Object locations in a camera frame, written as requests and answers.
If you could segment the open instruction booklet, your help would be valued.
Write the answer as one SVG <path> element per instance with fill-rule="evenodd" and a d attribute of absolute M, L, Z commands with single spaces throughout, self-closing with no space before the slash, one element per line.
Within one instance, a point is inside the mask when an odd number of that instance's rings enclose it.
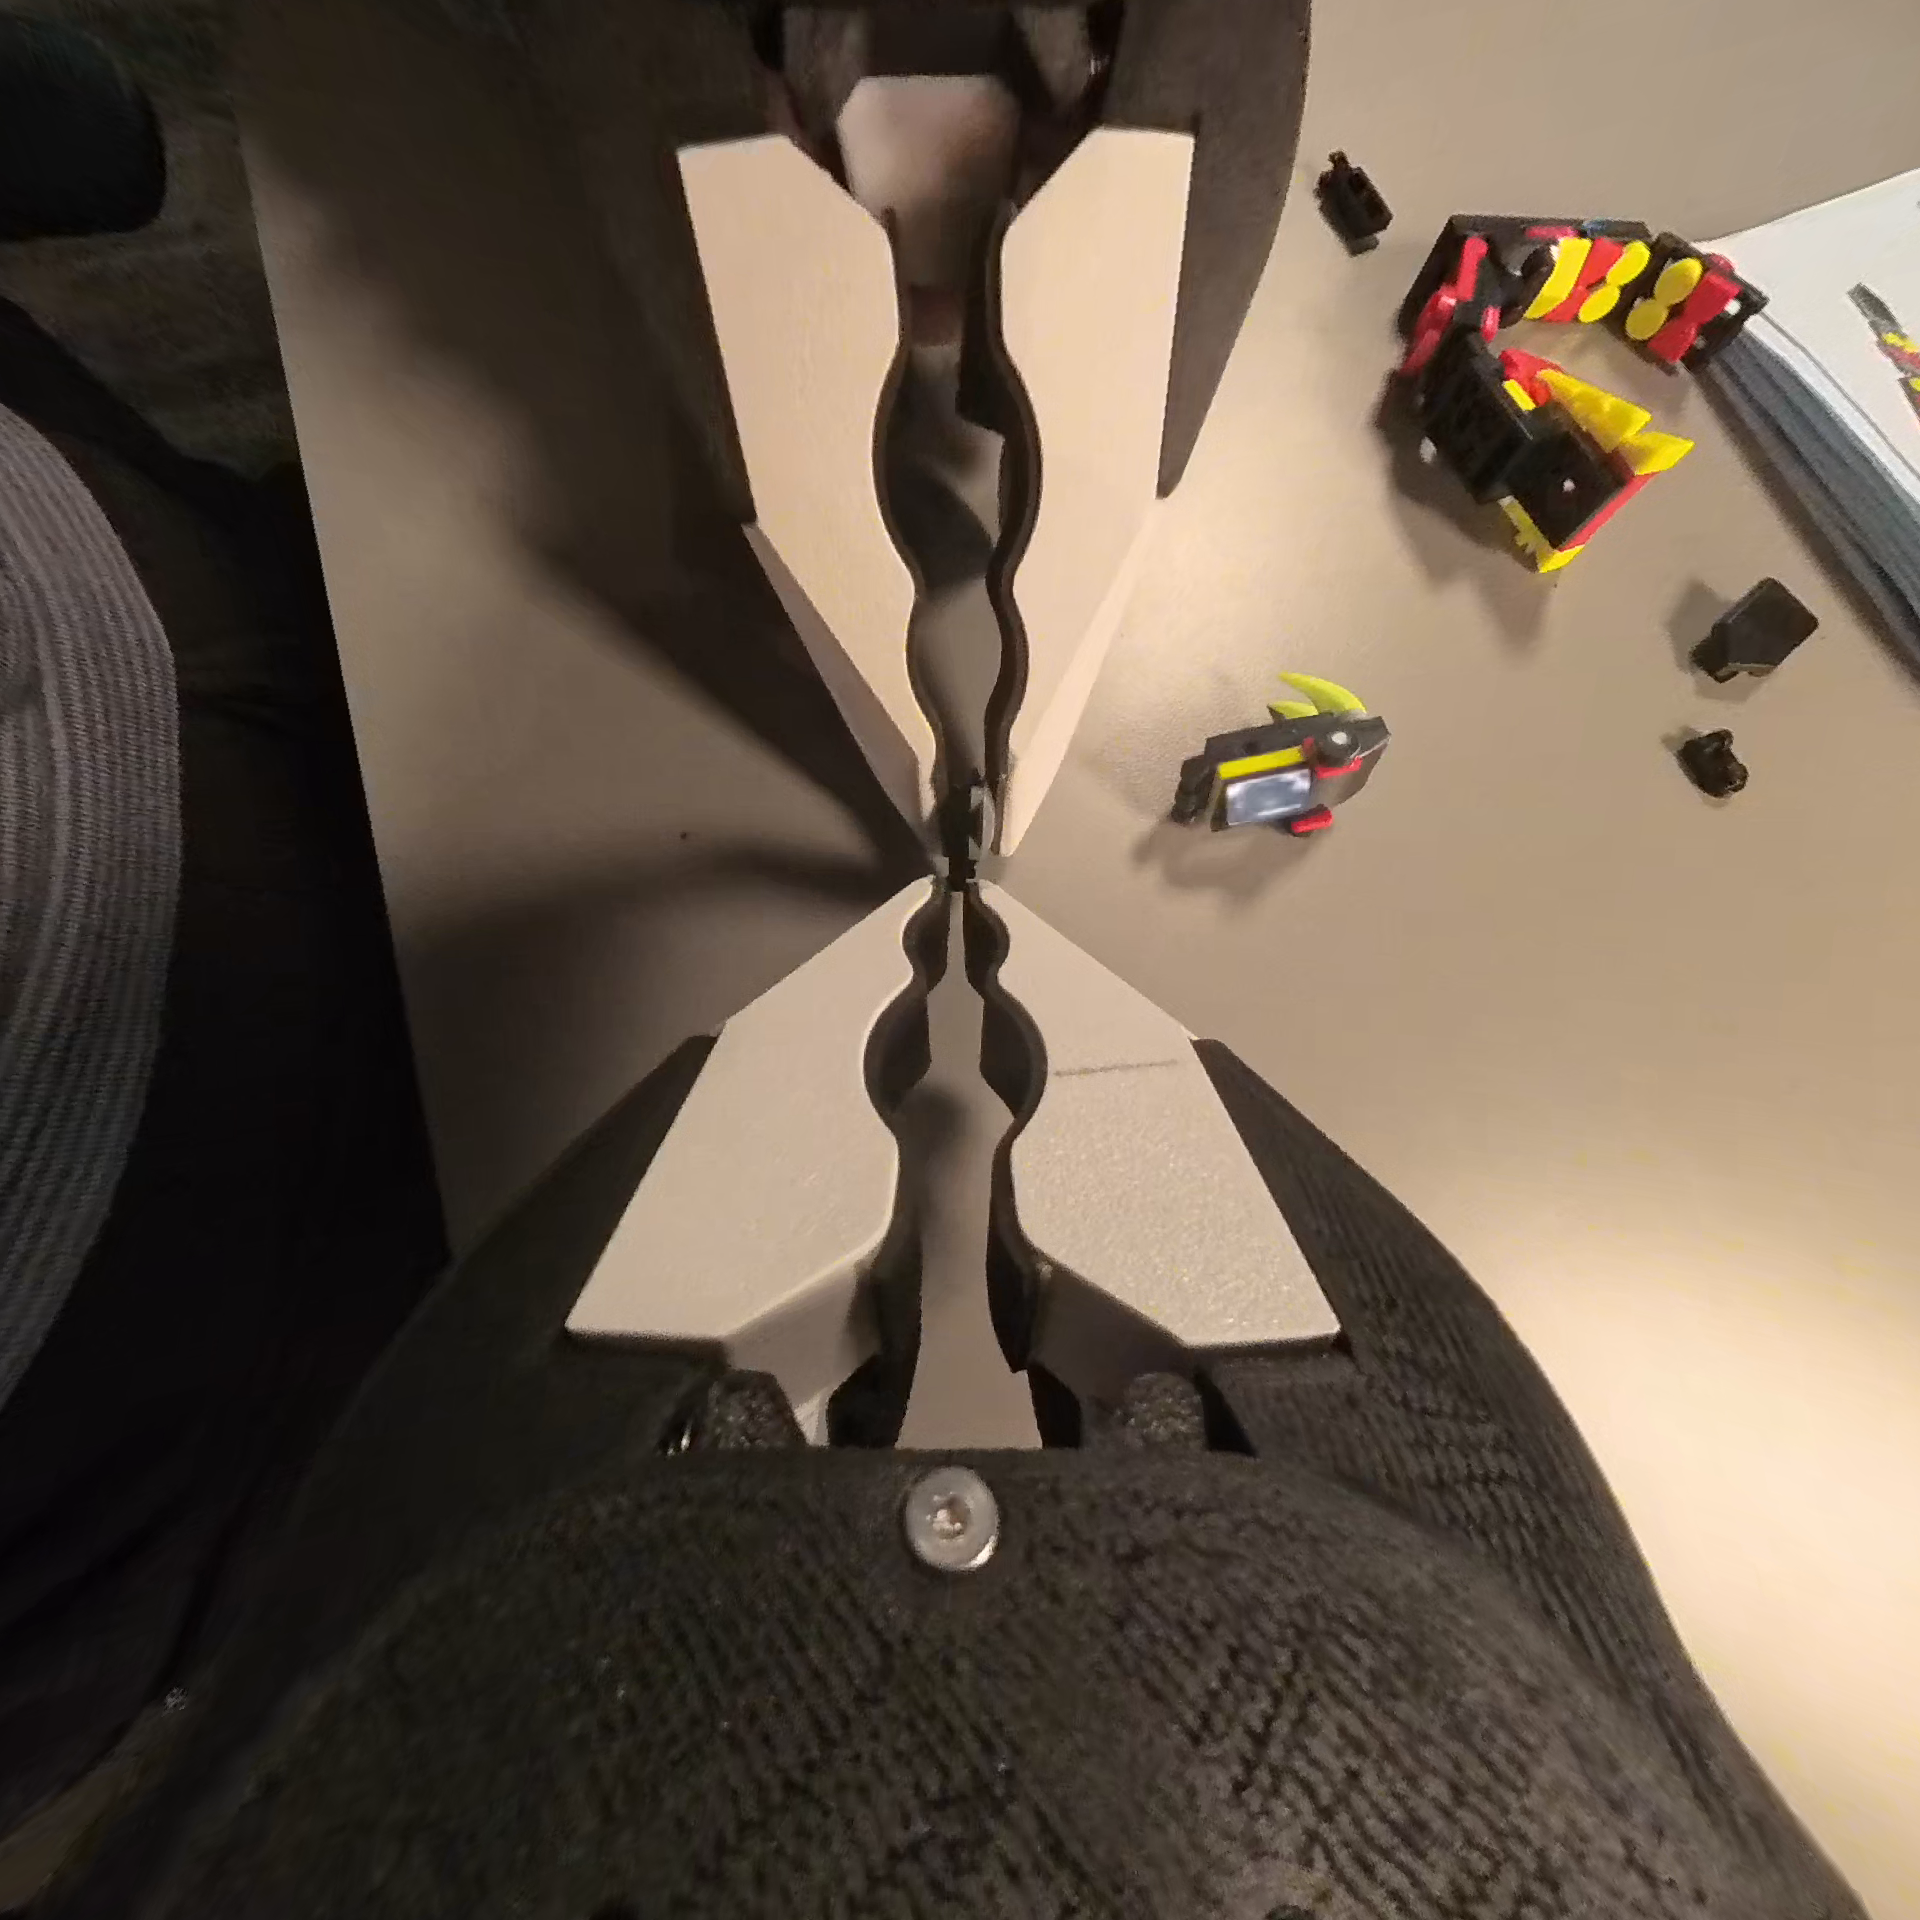
<path fill-rule="evenodd" d="M 1725 234 L 1766 296 L 1712 396 L 1917 672 L 1917 172 Z"/>

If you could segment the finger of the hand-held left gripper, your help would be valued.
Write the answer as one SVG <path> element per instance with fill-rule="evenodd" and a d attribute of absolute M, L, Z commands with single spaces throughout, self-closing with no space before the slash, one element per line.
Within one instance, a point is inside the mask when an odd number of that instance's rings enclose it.
<path fill-rule="evenodd" d="M 920 572 L 884 443 L 904 373 L 896 216 L 782 133 L 679 147 L 748 543 L 881 796 L 938 843 L 944 762 L 912 658 Z"/>
<path fill-rule="evenodd" d="M 999 677 L 983 750 L 1009 858 L 1065 765 L 1161 498 L 1193 133 L 1093 128 L 983 256 L 976 322 L 996 403 Z"/>

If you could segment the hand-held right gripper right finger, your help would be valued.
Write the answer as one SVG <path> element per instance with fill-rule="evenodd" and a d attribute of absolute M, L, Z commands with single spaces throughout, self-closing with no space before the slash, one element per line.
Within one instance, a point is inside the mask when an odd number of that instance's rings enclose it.
<path fill-rule="evenodd" d="M 1045 1446 L 1141 1376 L 1316 1356 L 1336 1311 L 1200 1039 L 1006 886 L 965 894 L 991 1156 L 991 1328 Z"/>

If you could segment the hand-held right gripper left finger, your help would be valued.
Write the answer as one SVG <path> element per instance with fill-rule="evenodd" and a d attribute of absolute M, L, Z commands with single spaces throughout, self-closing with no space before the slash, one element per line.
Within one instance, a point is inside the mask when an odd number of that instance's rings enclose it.
<path fill-rule="evenodd" d="M 726 1020 L 566 1332 L 778 1383 L 809 1438 L 886 1448 L 920 1356 L 901 1115 L 928 1074 L 950 892 L 914 880 Z"/>

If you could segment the black toy brick green claws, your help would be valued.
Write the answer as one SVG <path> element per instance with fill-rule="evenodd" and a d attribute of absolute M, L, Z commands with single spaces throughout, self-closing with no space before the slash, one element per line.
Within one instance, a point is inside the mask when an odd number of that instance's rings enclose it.
<path fill-rule="evenodd" d="M 1207 738 L 1181 765 L 1168 818 L 1181 828 L 1268 828 L 1312 836 L 1333 826 L 1374 775 L 1386 723 L 1350 687 L 1281 672 L 1265 720 Z"/>

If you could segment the red yellow toy brick arm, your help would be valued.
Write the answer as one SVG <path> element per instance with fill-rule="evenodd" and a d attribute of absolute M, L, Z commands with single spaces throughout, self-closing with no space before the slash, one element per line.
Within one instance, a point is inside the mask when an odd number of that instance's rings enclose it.
<path fill-rule="evenodd" d="M 1700 373 L 1768 307 L 1721 251 L 1624 220 L 1457 212 L 1436 236 L 1400 310 L 1415 424 L 1472 502 L 1492 508 L 1546 576 L 1694 442 L 1645 406 L 1528 352 L 1520 328 L 1599 328 L 1641 360 Z"/>

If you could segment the grey black toy brick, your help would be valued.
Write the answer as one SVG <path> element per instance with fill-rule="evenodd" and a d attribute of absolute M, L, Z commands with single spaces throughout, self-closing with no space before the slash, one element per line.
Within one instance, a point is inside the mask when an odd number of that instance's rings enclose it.
<path fill-rule="evenodd" d="M 1314 181 L 1314 197 L 1328 227 L 1350 256 L 1374 251 L 1393 222 L 1375 181 L 1343 150 L 1328 155 L 1325 170 Z"/>

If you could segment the black toy brick wedge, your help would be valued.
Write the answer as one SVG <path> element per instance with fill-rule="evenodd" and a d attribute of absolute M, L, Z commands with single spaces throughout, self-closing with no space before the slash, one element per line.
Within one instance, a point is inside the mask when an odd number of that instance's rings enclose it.
<path fill-rule="evenodd" d="M 1688 660 L 1719 686 L 1762 682 L 1814 631 L 1817 613 L 1802 598 L 1775 579 L 1760 579 L 1714 618 Z"/>

